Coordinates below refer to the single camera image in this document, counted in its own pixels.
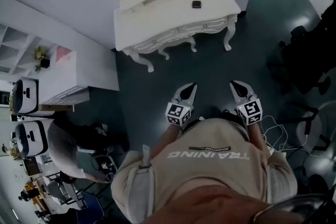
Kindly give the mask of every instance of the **shoe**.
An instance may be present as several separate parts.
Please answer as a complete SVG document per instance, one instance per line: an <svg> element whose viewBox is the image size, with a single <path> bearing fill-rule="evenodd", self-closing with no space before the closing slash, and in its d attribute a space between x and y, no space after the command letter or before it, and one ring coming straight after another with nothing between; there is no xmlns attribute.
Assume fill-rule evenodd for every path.
<svg viewBox="0 0 336 224"><path fill-rule="evenodd" d="M206 120L206 117L203 116L203 115L199 115L197 119L198 119L199 121L203 121L203 120Z"/></svg>

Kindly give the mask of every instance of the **chair leg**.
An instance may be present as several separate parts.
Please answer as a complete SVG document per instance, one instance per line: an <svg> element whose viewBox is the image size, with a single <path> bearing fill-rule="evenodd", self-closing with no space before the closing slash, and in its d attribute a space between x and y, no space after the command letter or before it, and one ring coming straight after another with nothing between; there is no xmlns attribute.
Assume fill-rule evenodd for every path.
<svg viewBox="0 0 336 224"><path fill-rule="evenodd" d="M324 135L320 135L320 139L323 141L323 142L325 142L325 146L315 146L314 148L313 148L313 151L326 151L327 150L327 148L329 147L329 145L330 145L330 140L328 139L328 138L326 138Z"/></svg>

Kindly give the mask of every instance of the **small black object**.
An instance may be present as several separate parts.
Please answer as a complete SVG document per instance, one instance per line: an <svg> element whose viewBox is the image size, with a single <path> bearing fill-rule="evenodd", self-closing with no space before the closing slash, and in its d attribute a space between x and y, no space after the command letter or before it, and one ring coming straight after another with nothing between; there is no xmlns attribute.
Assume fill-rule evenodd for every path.
<svg viewBox="0 0 336 224"><path fill-rule="evenodd" d="M50 66L50 60L49 59L42 59L40 65L43 68L48 68Z"/></svg>
<svg viewBox="0 0 336 224"><path fill-rule="evenodd" d="M193 1L193 8L202 8L202 2L199 0Z"/></svg>

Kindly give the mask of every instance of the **table drawer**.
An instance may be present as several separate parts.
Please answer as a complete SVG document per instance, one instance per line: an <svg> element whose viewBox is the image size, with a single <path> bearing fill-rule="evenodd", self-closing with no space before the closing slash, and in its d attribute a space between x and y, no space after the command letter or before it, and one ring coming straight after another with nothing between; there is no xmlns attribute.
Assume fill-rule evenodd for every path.
<svg viewBox="0 0 336 224"><path fill-rule="evenodd" d="M171 29L169 31L163 32L154 36L153 38L146 40L143 43L132 46L134 50L142 54L150 54L151 52L157 50L159 46L170 41L174 37L178 37L180 32L177 28Z"/></svg>
<svg viewBox="0 0 336 224"><path fill-rule="evenodd" d="M201 33L221 31L227 26L228 17L184 25L178 28L181 33Z"/></svg>

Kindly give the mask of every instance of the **cable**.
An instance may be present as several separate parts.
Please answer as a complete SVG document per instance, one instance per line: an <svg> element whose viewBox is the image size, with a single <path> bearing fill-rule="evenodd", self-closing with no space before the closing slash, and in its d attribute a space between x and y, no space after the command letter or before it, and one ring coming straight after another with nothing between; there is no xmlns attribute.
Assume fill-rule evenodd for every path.
<svg viewBox="0 0 336 224"><path fill-rule="evenodd" d="M262 125L262 124L263 124L263 123L262 123L262 122L263 122L262 120L265 119L265 118L272 118L272 120L273 120L274 123L275 123L275 126L268 128L268 129L264 132L264 128L263 128L263 125ZM302 145L293 145L293 146L288 146L288 148L285 148L285 146L286 146L286 144L287 144L287 141L288 141L288 133L287 133L285 127L284 127L282 124L278 124L278 123L275 121L275 119L273 118L273 116L271 116L271 115L264 116L264 117L261 119L261 121L260 121L260 127L261 127L261 130L262 130L262 132L263 132L262 136L265 138L265 142L266 142L266 144L269 145L271 148L273 148L275 151L277 151L277 150L275 149L275 145L276 145L276 144L278 143L278 141L282 138L282 136L284 135L284 132L285 132L285 134L286 134L286 140L285 140L284 143L279 144L279 150L278 150L278 151L296 150L297 147L302 147L302 146L304 146L304 145L307 143L307 140L308 140L308 135L306 135L305 142L304 142ZM280 137L275 141L275 143L274 143L273 146L272 146L272 145L270 145L270 143L267 142L267 136L266 136L266 133L267 133L269 130L274 129L274 128L276 128L276 127L280 127L280 128L281 128L281 135L280 135ZM312 154L311 154L310 152L308 152L308 151L306 151L306 152L307 152L308 154L310 154L311 156L316 156L316 157L320 156L320 155L312 155Z"/></svg>

